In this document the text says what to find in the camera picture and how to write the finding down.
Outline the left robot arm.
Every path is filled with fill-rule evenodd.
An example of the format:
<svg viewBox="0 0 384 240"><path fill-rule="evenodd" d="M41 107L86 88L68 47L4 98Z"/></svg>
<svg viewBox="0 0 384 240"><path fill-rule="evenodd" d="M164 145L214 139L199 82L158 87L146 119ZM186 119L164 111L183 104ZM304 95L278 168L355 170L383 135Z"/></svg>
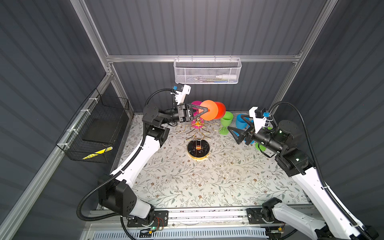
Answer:
<svg viewBox="0 0 384 240"><path fill-rule="evenodd" d="M168 138L170 129L162 125L191 122L203 114L213 112L209 107L192 104L181 104L168 110L161 110L155 104L147 104L142 118L142 140L135 151L111 173L111 178L98 189L100 205L117 216L152 221L154 207L138 199L132 187L140 171Z"/></svg>

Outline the blue wine glass front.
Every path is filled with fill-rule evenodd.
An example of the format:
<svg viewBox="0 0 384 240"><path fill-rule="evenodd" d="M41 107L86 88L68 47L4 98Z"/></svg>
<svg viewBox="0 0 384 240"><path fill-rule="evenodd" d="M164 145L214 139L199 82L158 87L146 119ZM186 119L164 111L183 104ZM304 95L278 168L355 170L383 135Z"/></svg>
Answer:
<svg viewBox="0 0 384 240"><path fill-rule="evenodd" d="M248 124L242 119L242 114L237 115L237 118L236 118L236 128L243 130L247 126L248 126Z"/></svg>

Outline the light green wine glass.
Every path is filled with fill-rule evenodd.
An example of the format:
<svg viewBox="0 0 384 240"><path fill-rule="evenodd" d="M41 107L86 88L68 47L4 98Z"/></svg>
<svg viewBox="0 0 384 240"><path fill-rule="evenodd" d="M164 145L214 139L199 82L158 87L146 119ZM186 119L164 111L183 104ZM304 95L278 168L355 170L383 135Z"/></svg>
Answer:
<svg viewBox="0 0 384 240"><path fill-rule="evenodd" d="M231 125L233 121L234 115L231 112L226 112L225 115L221 118L221 129L219 130L219 134L227 135L229 133L228 127Z"/></svg>

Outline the pink wine glass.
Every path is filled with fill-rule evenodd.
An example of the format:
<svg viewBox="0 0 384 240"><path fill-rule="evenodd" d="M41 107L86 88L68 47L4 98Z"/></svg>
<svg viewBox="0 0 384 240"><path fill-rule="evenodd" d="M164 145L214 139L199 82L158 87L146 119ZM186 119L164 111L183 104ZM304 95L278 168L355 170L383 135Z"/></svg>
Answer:
<svg viewBox="0 0 384 240"><path fill-rule="evenodd" d="M192 105L200 106L201 103L202 103L201 101L193 101ZM193 115L196 116L198 113L199 113L199 109L193 108ZM195 128L195 129L201 129L203 127L203 124L204 124L204 120L200 118L196 118L192 120L192 123L191 123L192 128Z"/></svg>

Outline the red wine glass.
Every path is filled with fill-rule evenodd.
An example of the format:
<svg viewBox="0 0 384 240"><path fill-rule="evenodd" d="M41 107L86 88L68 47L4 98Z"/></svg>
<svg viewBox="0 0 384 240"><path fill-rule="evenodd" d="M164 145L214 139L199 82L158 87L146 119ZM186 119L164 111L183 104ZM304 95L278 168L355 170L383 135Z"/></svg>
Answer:
<svg viewBox="0 0 384 240"><path fill-rule="evenodd" d="M201 103L201 107L207 108L210 110L208 113L203 115L203 120L211 121L221 119L226 113L226 106L221 102L214 102L211 100L206 100Z"/></svg>

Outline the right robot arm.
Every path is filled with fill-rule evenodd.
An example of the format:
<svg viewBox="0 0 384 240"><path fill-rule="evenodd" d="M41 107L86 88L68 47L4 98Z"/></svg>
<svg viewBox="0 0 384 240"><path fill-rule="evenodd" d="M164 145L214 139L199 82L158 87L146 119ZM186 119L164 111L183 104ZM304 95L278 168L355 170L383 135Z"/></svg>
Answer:
<svg viewBox="0 0 384 240"><path fill-rule="evenodd" d="M318 167L306 153L297 149L296 140L302 135L299 127L287 120L280 121L273 130L265 128L265 120L242 117L249 125L247 130L229 128L237 144L258 143L274 153L275 161L286 175L301 187L322 220L309 217L289 207L277 198L263 204L262 216L266 223L284 222L312 240L377 240L379 233L364 225L335 196L321 180Z"/></svg>

